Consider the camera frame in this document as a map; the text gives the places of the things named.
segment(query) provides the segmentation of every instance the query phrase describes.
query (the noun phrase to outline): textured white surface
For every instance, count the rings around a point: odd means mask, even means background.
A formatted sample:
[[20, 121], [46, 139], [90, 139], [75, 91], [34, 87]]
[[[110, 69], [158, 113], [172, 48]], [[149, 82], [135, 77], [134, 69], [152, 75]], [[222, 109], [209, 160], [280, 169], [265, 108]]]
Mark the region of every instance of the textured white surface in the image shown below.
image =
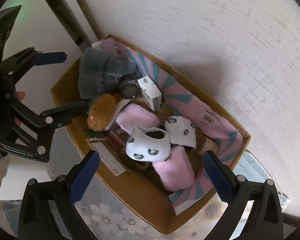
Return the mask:
[[87, 0], [103, 35], [154, 54], [252, 135], [300, 216], [300, 8], [294, 0]]

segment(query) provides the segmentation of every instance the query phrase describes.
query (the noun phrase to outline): brown teddy bear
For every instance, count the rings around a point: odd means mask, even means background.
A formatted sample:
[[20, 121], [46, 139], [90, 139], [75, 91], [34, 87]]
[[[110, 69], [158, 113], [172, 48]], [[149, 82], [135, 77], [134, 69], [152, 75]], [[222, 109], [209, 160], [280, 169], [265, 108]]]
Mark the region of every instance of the brown teddy bear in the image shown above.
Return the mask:
[[103, 131], [113, 119], [116, 103], [116, 98], [113, 95], [103, 94], [98, 97], [89, 109], [87, 119], [89, 128], [96, 132]]

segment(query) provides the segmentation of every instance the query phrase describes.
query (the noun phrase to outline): blue gripper pad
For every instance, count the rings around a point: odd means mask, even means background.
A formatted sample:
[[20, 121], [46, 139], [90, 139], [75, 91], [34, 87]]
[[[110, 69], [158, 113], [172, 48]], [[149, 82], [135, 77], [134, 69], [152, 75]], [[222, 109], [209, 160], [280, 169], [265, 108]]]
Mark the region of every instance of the blue gripper pad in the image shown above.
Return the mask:
[[72, 205], [82, 199], [83, 194], [86, 192], [90, 181], [92, 180], [99, 167], [99, 153], [91, 150], [87, 155], [91, 155], [91, 157], [89, 158], [88, 162], [82, 167], [81, 171], [74, 179], [70, 187], [69, 200]]
[[36, 66], [63, 63], [67, 59], [65, 52], [40, 53], [32, 60]]
[[209, 152], [205, 152], [202, 156], [202, 166], [207, 172], [209, 179], [215, 187], [221, 201], [232, 203], [234, 199], [234, 192], [231, 183], [227, 179], [226, 175], [219, 167]]

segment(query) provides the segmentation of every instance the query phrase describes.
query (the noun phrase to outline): white sock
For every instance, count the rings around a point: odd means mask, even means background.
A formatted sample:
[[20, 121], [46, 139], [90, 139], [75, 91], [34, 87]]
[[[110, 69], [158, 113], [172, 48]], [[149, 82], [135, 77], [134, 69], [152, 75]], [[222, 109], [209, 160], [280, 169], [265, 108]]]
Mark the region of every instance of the white sock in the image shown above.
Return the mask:
[[[164, 137], [155, 139], [146, 135], [147, 132], [154, 131], [161, 131]], [[170, 155], [169, 135], [165, 130], [156, 127], [144, 128], [137, 123], [127, 141], [126, 154], [136, 161], [163, 162]]]
[[170, 143], [197, 148], [195, 125], [182, 116], [170, 116], [165, 122]]

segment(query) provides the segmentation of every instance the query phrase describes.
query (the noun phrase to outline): pink and teal fabric lining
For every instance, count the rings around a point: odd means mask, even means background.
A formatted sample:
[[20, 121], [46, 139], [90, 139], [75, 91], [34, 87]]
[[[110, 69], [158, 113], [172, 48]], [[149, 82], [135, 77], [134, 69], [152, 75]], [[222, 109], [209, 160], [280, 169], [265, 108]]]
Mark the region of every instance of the pink and teal fabric lining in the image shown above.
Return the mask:
[[[124, 55], [126, 60], [134, 62], [144, 76], [148, 75], [156, 83], [175, 115], [190, 119], [207, 136], [214, 139], [220, 146], [218, 158], [223, 164], [229, 165], [242, 144], [242, 136], [224, 117], [212, 111], [207, 104], [181, 86], [174, 77], [142, 54], [113, 39], [102, 41], [102, 46], [107, 47], [107, 52], [111, 46], [116, 52], [120, 48], [121, 56]], [[187, 200], [201, 199], [212, 187], [206, 172], [201, 170], [190, 188], [170, 194], [169, 199], [176, 209]]]

